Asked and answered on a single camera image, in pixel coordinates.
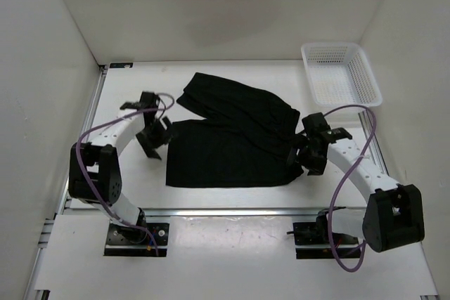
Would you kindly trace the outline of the black shorts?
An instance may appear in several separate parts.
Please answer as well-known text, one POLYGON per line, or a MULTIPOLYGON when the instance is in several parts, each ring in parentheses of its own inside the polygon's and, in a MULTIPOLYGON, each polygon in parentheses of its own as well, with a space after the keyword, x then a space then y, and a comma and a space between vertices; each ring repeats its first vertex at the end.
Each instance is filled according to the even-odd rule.
POLYGON ((201 118, 173 124, 168 186, 274 187, 303 174, 288 159, 300 112, 277 95, 197 72, 177 103, 201 118))

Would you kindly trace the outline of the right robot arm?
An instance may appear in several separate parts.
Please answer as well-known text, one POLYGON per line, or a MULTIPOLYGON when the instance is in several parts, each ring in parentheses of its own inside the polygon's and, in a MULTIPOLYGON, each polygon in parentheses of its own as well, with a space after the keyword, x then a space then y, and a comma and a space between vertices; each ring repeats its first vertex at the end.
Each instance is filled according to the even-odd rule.
POLYGON ((350 137, 335 140, 328 136, 300 136, 288 155, 288 166, 305 168, 320 176, 327 163, 333 163, 358 189, 366 202, 364 212, 346 207, 323 210, 316 218, 316 236, 330 244, 340 235, 357 237, 375 252, 423 241, 422 196, 413 184, 402 185, 384 174, 373 161, 361 154, 350 137))

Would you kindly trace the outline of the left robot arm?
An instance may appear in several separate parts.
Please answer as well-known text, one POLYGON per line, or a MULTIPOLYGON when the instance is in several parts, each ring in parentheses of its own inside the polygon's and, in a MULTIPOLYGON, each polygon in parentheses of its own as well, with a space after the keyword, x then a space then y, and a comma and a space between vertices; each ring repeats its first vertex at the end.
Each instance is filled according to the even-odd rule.
POLYGON ((95 126, 79 138, 70 151, 70 197, 102 211, 118 232, 132 244, 156 246, 143 210, 122 192, 119 156, 136 139, 145 155, 160 159, 157 149, 173 138, 172 123, 156 108, 122 111, 116 119, 95 126))

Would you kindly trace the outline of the small dark label sticker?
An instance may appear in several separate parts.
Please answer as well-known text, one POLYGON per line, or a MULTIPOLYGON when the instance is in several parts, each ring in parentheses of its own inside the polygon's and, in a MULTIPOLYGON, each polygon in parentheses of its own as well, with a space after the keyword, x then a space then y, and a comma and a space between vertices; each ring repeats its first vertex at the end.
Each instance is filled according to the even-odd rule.
POLYGON ((109 64, 109 68, 110 69, 127 69, 127 68, 132 68, 133 67, 133 63, 111 63, 109 64))

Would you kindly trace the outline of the white perforated plastic basket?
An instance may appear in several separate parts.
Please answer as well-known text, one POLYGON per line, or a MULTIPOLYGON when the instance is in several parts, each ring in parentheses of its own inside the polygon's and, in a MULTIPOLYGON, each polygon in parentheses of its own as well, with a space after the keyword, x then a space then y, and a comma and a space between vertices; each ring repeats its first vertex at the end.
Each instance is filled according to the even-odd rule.
POLYGON ((368 58, 360 45, 347 42, 307 43, 302 60, 312 98, 320 107, 383 102, 368 58))

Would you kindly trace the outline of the aluminium left rail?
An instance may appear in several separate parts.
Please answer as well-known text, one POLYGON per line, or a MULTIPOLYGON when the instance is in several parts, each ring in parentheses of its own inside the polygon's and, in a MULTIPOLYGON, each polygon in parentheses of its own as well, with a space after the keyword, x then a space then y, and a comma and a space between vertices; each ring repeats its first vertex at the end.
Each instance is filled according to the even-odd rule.
POLYGON ((87 131, 88 129, 91 128, 91 126, 93 125, 93 121, 94 121, 94 117, 96 114, 96 109, 98 106, 98 102, 101 96, 101 91, 103 90, 103 85, 105 82, 105 78, 106 75, 108 73, 108 68, 109 65, 101 65, 100 66, 100 72, 99 72, 99 77, 97 79, 96 85, 93 89, 93 92, 91 94, 90 100, 89 100, 89 106, 88 109, 86 111, 86 115, 83 121, 83 125, 82 128, 80 130, 80 134, 77 137, 77 140, 79 139, 79 137, 81 136, 82 133, 84 133, 85 131, 87 131))

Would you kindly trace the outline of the aluminium rail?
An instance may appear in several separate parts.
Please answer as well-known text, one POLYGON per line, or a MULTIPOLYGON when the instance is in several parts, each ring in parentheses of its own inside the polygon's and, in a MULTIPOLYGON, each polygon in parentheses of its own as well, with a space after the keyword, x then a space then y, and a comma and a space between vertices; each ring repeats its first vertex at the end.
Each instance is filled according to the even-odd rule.
POLYGON ((144 209, 149 217, 201 217, 201 216, 310 216, 321 208, 269 208, 269 209, 144 209))
POLYGON ((89 106, 88 109, 86 111, 86 115, 83 121, 83 125, 82 128, 80 130, 80 134, 77 137, 77 140, 79 139, 79 137, 81 136, 82 133, 84 133, 85 131, 87 131, 88 129, 91 128, 91 126, 93 125, 93 121, 94 121, 94 117, 96 114, 96 109, 98 106, 98 102, 101 96, 101 91, 103 90, 103 85, 105 82, 105 78, 106 75, 108 73, 108 68, 109 65, 101 65, 100 66, 100 72, 99 72, 99 77, 97 79, 96 85, 93 89, 93 92, 91 94, 90 100, 89 100, 89 106))

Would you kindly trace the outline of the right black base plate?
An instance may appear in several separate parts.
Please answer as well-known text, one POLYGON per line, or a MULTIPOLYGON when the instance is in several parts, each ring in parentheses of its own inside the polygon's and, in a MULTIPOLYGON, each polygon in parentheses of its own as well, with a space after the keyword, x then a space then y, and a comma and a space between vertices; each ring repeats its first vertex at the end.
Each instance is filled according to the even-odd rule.
MULTIPOLYGON (((314 222, 293 223, 292 230, 286 235, 294 237, 297 260, 333 259, 329 241, 314 222)), ((357 259, 361 256, 357 237, 334 233, 333 240, 341 259, 357 259)))

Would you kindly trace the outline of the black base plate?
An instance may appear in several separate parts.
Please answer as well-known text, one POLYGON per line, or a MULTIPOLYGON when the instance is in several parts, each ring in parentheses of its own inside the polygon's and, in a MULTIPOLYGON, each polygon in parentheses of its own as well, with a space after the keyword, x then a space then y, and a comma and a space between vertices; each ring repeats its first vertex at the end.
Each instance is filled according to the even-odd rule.
MULTIPOLYGON (((297 260, 333 259, 329 241, 314 222, 293 223, 292 230, 286 235, 294 237, 297 260)), ((341 259, 357 259, 361 256, 357 237, 334 233, 333 240, 341 259)))
POLYGON ((104 256, 114 257, 166 257, 169 239, 169 223, 147 223, 154 242, 145 231, 127 230, 123 226, 110 223, 103 250, 104 256))

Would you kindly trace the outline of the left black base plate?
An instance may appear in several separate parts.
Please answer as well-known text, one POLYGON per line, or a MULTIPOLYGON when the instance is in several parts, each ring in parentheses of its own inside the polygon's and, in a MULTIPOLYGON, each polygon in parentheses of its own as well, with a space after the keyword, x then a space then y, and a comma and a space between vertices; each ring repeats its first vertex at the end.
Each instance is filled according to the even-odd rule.
POLYGON ((127 230, 123 226, 110 223, 103 250, 104 256, 114 257, 166 257, 169 239, 169 223, 147 223, 154 242, 145 231, 127 230))

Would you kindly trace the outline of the aluminium front rail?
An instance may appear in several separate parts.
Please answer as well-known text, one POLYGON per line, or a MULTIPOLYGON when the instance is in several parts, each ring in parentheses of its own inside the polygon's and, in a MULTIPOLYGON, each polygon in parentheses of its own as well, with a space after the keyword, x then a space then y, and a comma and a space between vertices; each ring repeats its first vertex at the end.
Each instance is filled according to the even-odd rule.
POLYGON ((144 209, 149 217, 201 217, 201 216, 310 216, 321 208, 269 208, 269 209, 144 209))

